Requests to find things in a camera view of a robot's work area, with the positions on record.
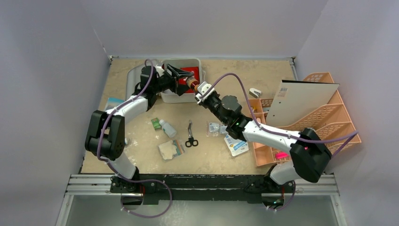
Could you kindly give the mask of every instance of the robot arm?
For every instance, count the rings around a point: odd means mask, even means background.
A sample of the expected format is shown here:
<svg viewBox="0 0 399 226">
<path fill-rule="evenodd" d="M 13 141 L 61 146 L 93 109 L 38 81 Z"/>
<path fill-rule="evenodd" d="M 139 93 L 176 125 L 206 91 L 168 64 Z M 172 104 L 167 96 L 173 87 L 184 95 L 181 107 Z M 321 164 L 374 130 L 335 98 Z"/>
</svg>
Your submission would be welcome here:
<svg viewBox="0 0 399 226">
<path fill-rule="evenodd" d="M 132 121 L 139 114 L 150 110 L 155 104 L 157 100 L 156 95 L 159 92 L 170 89 L 179 96 L 185 93 L 190 88 L 186 85 L 178 84 L 178 80 L 190 76 L 193 76 L 193 73 L 180 70 L 170 65 L 166 65 L 166 70 L 161 67 L 144 67 L 140 75 L 140 83 L 136 85 L 135 92 L 129 100 L 123 103 L 125 105 L 121 104 L 106 112 L 99 110 L 93 112 L 86 135 L 85 149 L 97 155 L 102 127 L 107 117 L 116 110 L 106 125 L 106 127 L 109 128 L 109 133 L 104 134 L 101 141 L 100 158 L 107 159 L 107 162 L 109 162 L 109 164 L 123 177 L 132 178 L 135 174 L 136 167 L 123 152 L 125 144 L 125 124 Z M 138 97 L 137 95 L 142 92 L 141 88 L 145 87 L 147 83 L 147 89 Z"/>
<path fill-rule="evenodd" d="M 187 79 L 187 85 L 196 89 L 197 103 L 208 108 L 224 125 L 226 131 L 234 139 L 257 142 L 279 149 L 291 156 L 291 161 L 274 165 L 267 177 L 278 185 L 303 178 L 316 183 L 324 172 L 332 155 L 324 144 L 305 143 L 291 136 L 308 140 L 320 140 L 312 129 L 303 131 L 282 130 L 260 124 L 261 129 L 252 118 L 241 113 L 242 106 L 234 96 L 219 98 L 219 94 L 211 85 L 203 82 L 199 85 L 193 78 Z"/>
</svg>

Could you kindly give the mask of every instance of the white wall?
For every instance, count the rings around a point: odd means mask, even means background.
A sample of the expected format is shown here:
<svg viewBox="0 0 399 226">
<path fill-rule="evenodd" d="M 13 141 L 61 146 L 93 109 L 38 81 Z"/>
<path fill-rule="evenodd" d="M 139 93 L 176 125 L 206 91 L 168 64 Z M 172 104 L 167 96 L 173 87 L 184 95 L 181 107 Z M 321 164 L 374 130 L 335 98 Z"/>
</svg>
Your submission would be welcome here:
<svg viewBox="0 0 399 226">
<path fill-rule="evenodd" d="M 327 0 L 82 0 L 109 55 L 293 57 Z"/>
<path fill-rule="evenodd" d="M 296 67 L 330 71 L 361 146 L 333 161 L 349 225 L 398 225 L 399 2 L 329 0 Z"/>
<path fill-rule="evenodd" d="M 79 0 L 0 1 L 0 225 L 54 225 L 108 71 Z"/>
</svg>

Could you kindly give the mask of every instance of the small white bottle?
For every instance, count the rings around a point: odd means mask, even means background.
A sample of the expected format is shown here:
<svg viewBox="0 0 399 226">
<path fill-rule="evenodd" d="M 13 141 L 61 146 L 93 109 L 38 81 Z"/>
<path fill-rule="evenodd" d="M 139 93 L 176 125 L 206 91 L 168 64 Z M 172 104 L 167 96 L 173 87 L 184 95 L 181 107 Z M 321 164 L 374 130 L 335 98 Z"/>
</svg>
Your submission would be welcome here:
<svg viewBox="0 0 399 226">
<path fill-rule="evenodd" d="M 165 120 L 160 120 L 160 125 L 162 126 L 162 130 L 166 133 L 169 138 L 172 138 L 176 135 L 177 131 L 173 128 L 169 123 L 165 122 Z"/>
</svg>

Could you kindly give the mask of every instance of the small green package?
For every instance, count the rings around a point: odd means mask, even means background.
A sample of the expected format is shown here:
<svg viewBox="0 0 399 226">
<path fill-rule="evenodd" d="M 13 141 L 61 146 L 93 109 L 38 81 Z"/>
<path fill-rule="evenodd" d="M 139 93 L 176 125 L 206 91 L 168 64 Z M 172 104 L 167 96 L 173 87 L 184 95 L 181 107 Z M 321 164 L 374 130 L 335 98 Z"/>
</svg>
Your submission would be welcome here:
<svg viewBox="0 0 399 226">
<path fill-rule="evenodd" d="M 155 119 L 151 119 L 152 122 L 152 126 L 154 127 L 154 130 L 159 130 L 161 129 L 161 124 L 160 124 L 160 120 L 158 118 Z"/>
</svg>

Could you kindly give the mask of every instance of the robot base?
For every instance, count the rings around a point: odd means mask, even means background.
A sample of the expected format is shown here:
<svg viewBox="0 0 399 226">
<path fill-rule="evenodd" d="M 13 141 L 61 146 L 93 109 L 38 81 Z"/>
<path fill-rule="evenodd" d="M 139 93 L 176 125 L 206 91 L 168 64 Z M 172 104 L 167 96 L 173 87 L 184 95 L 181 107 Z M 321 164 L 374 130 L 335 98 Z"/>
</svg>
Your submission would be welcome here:
<svg viewBox="0 0 399 226">
<path fill-rule="evenodd" d="M 265 175 L 139 174 L 138 172 L 136 169 L 133 180 L 164 181 L 172 190 L 173 200 L 246 201 L 250 204 L 280 206 L 284 204 L 281 196 L 267 196 L 267 194 L 280 194 L 282 187 L 286 193 L 293 191 L 290 183 L 282 186 L 269 184 L 270 178 Z M 156 205 L 159 200 L 169 200 L 167 189 L 156 182 L 130 183 L 117 176 L 111 177 L 111 181 L 111 193 L 143 193 L 144 205 Z"/>
</svg>

